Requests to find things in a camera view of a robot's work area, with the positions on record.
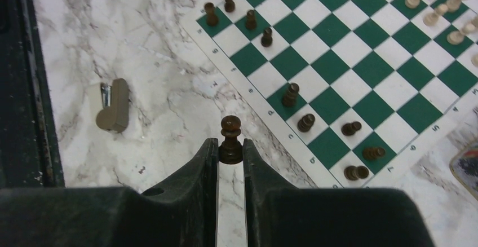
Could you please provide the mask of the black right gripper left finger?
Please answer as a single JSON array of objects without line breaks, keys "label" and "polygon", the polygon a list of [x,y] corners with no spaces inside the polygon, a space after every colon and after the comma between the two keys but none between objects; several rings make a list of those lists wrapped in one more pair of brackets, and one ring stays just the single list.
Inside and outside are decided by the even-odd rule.
[{"label": "black right gripper left finger", "polygon": [[216,246],[218,140],[139,193],[130,187],[1,190],[2,246]]}]

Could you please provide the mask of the dark brown bishop piece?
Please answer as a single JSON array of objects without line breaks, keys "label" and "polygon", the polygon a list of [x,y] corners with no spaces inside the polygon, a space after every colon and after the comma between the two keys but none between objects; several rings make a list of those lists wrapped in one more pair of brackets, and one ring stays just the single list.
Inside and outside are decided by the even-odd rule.
[{"label": "dark brown bishop piece", "polygon": [[297,123],[297,129],[300,132],[306,133],[310,131],[315,123],[315,116],[311,113],[304,115]]}]

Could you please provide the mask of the dark brown pawn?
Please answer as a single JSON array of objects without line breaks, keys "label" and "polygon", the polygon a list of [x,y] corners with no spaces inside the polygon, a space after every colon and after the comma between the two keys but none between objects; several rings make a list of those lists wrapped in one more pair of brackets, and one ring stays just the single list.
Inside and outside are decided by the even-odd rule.
[{"label": "dark brown pawn", "polygon": [[266,27],[263,30],[263,35],[261,37],[261,45],[263,47],[269,47],[273,42],[272,38],[272,29],[271,27]]},{"label": "dark brown pawn", "polygon": [[341,132],[345,136],[354,135],[357,131],[361,130],[362,124],[358,121],[353,121],[350,123],[346,123],[342,126]]},{"label": "dark brown pawn", "polygon": [[365,147],[362,151],[362,156],[368,161],[375,161],[384,157],[386,150],[382,147]]},{"label": "dark brown pawn", "polygon": [[355,181],[360,179],[366,179],[369,176],[369,169],[366,166],[347,166],[344,170],[344,176],[346,179]]},{"label": "dark brown pawn", "polygon": [[224,142],[219,147],[220,162],[235,165],[242,161],[242,144],[238,141],[241,134],[241,121],[235,115],[225,116],[221,120],[221,134]]},{"label": "dark brown pawn", "polygon": [[224,0],[224,9],[227,13],[231,13],[235,10],[235,2],[234,0]]}]

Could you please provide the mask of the dark brown rook corner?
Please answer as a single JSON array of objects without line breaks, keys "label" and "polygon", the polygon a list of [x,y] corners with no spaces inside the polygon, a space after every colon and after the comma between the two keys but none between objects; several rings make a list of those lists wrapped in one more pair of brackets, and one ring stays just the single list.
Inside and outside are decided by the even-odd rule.
[{"label": "dark brown rook corner", "polygon": [[215,13],[216,7],[212,2],[207,2],[203,7],[206,14],[206,24],[210,27],[215,27],[219,23],[219,18]]}]

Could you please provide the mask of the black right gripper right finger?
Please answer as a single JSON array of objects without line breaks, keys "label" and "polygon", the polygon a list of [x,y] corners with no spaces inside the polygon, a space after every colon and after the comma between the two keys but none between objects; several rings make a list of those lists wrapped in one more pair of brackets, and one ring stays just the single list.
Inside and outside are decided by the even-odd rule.
[{"label": "black right gripper right finger", "polygon": [[394,188],[298,188],[243,144],[248,246],[433,246],[422,215]]}]

